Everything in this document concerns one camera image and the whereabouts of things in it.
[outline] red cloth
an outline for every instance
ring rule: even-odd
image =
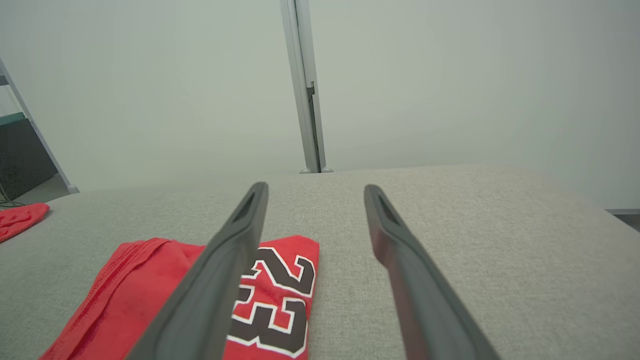
[[[48,210],[47,204],[32,204],[0,211],[0,243],[42,220]]]
[[[160,238],[121,244],[40,359],[123,359],[203,249]],[[241,281],[225,360],[307,359],[318,255],[319,245],[303,236],[260,244]]]

